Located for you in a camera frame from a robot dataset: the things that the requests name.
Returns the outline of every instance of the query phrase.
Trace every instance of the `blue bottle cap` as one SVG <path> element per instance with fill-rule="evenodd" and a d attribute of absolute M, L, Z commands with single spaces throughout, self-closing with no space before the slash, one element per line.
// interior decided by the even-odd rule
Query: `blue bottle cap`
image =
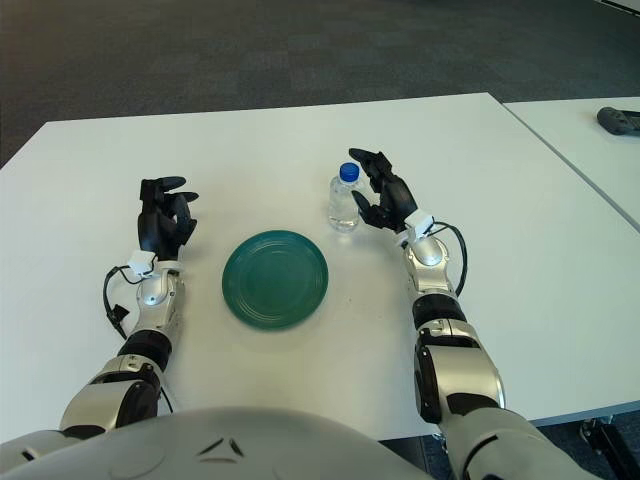
<path fill-rule="evenodd" d="M 340 180 L 347 183 L 355 182 L 360 174 L 360 169 L 355 163 L 343 163 L 340 167 Z"/>

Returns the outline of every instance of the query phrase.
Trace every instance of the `teal plate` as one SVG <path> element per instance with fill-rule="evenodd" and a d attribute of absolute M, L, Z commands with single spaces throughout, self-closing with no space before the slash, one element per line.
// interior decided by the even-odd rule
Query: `teal plate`
<path fill-rule="evenodd" d="M 328 282 L 327 262 L 311 240 L 272 230 L 251 237 L 231 254 L 222 274 L 222 294 L 240 320 L 276 330 L 311 315 Z"/>

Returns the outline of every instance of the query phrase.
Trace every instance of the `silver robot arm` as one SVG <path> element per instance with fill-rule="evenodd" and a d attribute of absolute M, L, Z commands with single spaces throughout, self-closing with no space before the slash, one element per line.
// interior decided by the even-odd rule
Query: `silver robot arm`
<path fill-rule="evenodd" d="M 497 368 L 458 303 L 466 262 L 454 290 L 447 276 L 449 255 L 435 237 L 434 224 L 451 229 L 466 260 L 462 235 L 452 225 L 434 222 L 417 208 L 408 187 L 391 173 L 382 153 L 351 149 L 349 154 L 371 179 L 380 205 L 354 197 L 363 220 L 398 234 L 410 277 L 415 347 L 416 406 L 445 439 L 457 479 L 593 479 L 520 415 L 505 409 Z"/>
<path fill-rule="evenodd" d="M 167 193 L 184 183 L 181 177 L 142 181 L 138 236 L 143 250 L 135 251 L 126 267 L 114 267 L 105 280 L 107 317 L 125 343 L 73 397 L 59 431 L 31 433 L 1 446 L 0 474 L 81 440 L 157 415 L 158 399 L 165 391 L 163 372 L 177 342 L 184 302 L 178 252 L 196 226 L 187 203 L 197 195 Z M 128 312 L 119 306 L 111 309 L 106 298 L 109 278 L 124 268 L 139 277 L 136 296 L 140 314 L 128 337 L 120 326 Z"/>

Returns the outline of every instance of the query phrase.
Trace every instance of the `plastic water bottle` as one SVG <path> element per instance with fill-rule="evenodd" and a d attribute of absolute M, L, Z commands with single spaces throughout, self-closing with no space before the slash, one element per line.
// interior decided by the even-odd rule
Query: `plastic water bottle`
<path fill-rule="evenodd" d="M 339 232 L 350 232 L 358 226 L 358 205 L 352 190 L 361 190 L 360 169 L 355 163 L 343 163 L 340 174 L 329 185 L 329 223 Z"/>

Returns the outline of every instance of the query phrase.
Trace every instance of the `white table surface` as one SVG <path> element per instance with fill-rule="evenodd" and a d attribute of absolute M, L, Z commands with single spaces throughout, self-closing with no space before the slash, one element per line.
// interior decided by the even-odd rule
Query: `white table surface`
<path fill-rule="evenodd" d="M 325 220 L 329 180 L 352 146 L 384 151 L 419 205 L 462 230 L 461 303 L 511 409 L 535 419 L 640 398 L 640 235 L 474 94 L 46 124 L 0 171 L 0 440 L 57 427 L 118 350 L 104 274 L 137 247 L 140 179 L 165 175 L 201 195 L 167 369 L 180 408 L 288 407 L 376 439 L 433 432 L 415 409 L 400 250 L 385 232 L 341 235 Z M 234 318 L 220 280 L 240 242 L 274 228 L 312 239 L 330 280 L 312 317 L 264 333 Z M 442 238 L 457 262 L 454 238 Z M 122 282 L 112 298 L 134 308 Z"/>
<path fill-rule="evenodd" d="M 640 97 L 522 102 L 505 106 L 640 232 L 640 135 L 611 135 L 596 118 L 602 107 L 640 111 Z"/>
<path fill-rule="evenodd" d="M 640 0 L 613 0 L 613 2 L 640 12 Z"/>

